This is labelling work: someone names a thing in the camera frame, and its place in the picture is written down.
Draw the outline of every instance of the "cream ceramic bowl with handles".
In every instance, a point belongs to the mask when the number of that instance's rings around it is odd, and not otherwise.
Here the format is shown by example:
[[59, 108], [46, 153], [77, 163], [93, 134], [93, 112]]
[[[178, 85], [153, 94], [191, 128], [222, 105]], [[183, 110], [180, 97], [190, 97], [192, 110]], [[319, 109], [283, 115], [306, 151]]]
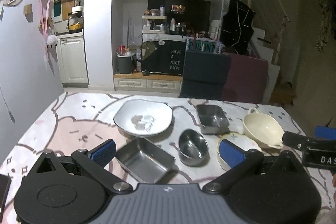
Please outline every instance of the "cream ceramic bowl with handles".
[[283, 148], [284, 131], [270, 115], [260, 113], [254, 107], [250, 108], [244, 117], [243, 126], [245, 135], [255, 140], [260, 148]]

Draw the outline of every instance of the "cartoon print tablecloth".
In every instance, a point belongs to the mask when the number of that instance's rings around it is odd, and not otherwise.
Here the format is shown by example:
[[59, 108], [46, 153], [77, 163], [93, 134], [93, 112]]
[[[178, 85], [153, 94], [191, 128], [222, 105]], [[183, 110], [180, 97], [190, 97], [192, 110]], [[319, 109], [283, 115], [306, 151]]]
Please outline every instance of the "cartoon print tablecloth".
[[[150, 139], [175, 157], [179, 172], [169, 183], [194, 182], [202, 187], [225, 172], [217, 161], [218, 137], [216, 136], [205, 136], [210, 154], [210, 161], [205, 166], [188, 167], [179, 160], [176, 146], [179, 135], [187, 128], [200, 132], [195, 105], [216, 104], [222, 107], [229, 119], [231, 131], [243, 133], [242, 119], [250, 107], [257, 107], [260, 112], [274, 117], [283, 130], [304, 135], [288, 113], [276, 106], [154, 96], [64, 93], [27, 130], [0, 167], [0, 173], [12, 178], [2, 223], [17, 223], [13, 207], [14, 196], [22, 176], [27, 175], [44, 150], [50, 149], [57, 155], [64, 156], [80, 148], [90, 150], [107, 139], [114, 139], [117, 149], [126, 144], [129, 138], [118, 130], [113, 117], [124, 102], [134, 99], [164, 102], [173, 109], [174, 119], [168, 130]], [[294, 150], [294, 153], [301, 159], [300, 152]], [[137, 181], [120, 167], [116, 159], [113, 159], [105, 168], [132, 184], [134, 188], [136, 187]], [[306, 170], [321, 194], [321, 210], [327, 211], [334, 208], [335, 188], [332, 186], [331, 173], [313, 168]]]

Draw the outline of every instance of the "stainless steel rectangular container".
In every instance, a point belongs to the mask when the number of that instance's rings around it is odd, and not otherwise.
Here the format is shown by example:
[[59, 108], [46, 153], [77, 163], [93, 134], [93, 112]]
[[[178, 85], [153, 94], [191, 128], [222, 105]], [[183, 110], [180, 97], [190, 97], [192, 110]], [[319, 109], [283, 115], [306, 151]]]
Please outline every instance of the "stainless steel rectangular container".
[[196, 110], [202, 134], [213, 135], [230, 132], [229, 121], [221, 107], [217, 105], [198, 105]]
[[157, 183], [175, 164], [175, 158], [144, 138], [135, 138], [120, 148], [116, 159], [132, 177], [142, 183]]

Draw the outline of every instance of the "person's hand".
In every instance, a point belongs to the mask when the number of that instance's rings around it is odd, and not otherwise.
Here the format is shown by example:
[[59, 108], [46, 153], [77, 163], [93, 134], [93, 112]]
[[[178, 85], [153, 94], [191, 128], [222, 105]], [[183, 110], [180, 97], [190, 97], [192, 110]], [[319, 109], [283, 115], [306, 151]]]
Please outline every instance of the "person's hand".
[[[336, 174], [334, 175], [333, 178], [333, 186], [336, 187]], [[334, 201], [336, 202], [336, 192], [334, 193]]]

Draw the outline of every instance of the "wooden drawer unit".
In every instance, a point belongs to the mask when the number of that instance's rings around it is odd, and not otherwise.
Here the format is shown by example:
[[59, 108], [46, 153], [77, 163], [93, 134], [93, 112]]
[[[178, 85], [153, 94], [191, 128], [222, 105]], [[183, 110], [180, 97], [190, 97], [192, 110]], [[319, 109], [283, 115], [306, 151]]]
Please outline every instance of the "wooden drawer unit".
[[164, 80], [147, 80], [147, 87], [149, 89], [158, 90], [180, 90], [181, 82], [179, 81], [164, 81]]
[[114, 78], [114, 86], [117, 88], [140, 88], [147, 87], [146, 79], [127, 79], [127, 78]]

